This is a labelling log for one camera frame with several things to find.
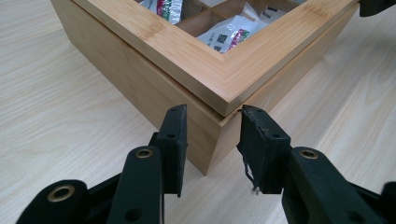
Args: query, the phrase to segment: black plastic part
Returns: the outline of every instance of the black plastic part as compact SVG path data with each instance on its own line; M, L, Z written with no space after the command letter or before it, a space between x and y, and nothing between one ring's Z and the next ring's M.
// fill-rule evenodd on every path
M89 211L84 182L62 180L41 190L21 214L17 223L82 223Z
M391 224L396 223L396 182L388 182L384 186L379 203L387 221Z
M396 4L396 0L361 0L361 17L374 16Z
M152 146L152 147L156 147L157 145L157 137L158 137L158 133L153 133L151 136L151 139L149 140L148 145Z
M137 147L128 154L107 223L163 223L161 160L156 147Z
M284 160L290 154L290 137L262 109L243 105L242 129L237 146L243 156L247 177L264 194L280 194Z
M294 185L285 186L285 191L300 193L309 214L307 223L383 223L323 153L308 147L294 148L288 166ZM298 214L286 215L289 223L300 224L292 221L303 219L290 217Z
M370 205L370 207L375 211L379 217L382 217L382 208L381 208L381 203L379 201L380 195L377 193L374 193L368 189L364 189L356 184L349 183L355 190L358 192L358 194L363 198L363 200Z
M89 205L91 209L84 222L85 224L106 223L119 181L120 174L115 175L88 190Z
M309 213L304 200L291 177L286 175L282 206L289 224L308 223Z
M157 134L163 155L163 193L180 197L187 151L187 106L170 108Z

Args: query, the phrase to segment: bamboo box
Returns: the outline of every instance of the bamboo box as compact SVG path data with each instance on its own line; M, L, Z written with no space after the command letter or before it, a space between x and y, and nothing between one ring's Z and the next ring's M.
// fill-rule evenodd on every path
M243 105L273 108L332 45L357 0L185 0L176 25L134 0L51 0L70 41L160 128L165 111L188 106L188 158L208 174L239 142ZM249 2L288 12L221 54L196 39Z

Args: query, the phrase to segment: wooden box lid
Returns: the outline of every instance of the wooden box lid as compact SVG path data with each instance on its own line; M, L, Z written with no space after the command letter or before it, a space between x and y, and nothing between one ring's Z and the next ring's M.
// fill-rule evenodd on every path
M75 2L226 117L358 0L307 0L224 54L134 0Z

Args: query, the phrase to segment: wooden table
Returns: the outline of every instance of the wooden table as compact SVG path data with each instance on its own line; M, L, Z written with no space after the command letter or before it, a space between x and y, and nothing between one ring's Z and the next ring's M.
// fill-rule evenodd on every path
M396 179L396 7L356 14L270 114L293 146L317 148L351 182ZM121 171L155 128L69 42L48 0L0 3L0 219L14 223L47 185L89 188ZM167 223L286 223L279 196L256 196L233 150L208 176L188 161Z

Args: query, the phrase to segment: light wood surface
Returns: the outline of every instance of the light wood surface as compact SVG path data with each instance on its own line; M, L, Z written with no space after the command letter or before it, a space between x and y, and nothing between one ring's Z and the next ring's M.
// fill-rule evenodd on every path
M396 7L355 14L332 49L270 112L293 146L325 152L379 192L396 180ZM15 223L47 185L92 187L156 129L69 42L48 0L0 3L0 219ZM286 223L279 196L250 193L233 150L208 176L188 161L167 223Z
M358 3L307 0L220 54L135 1L74 1L224 117Z

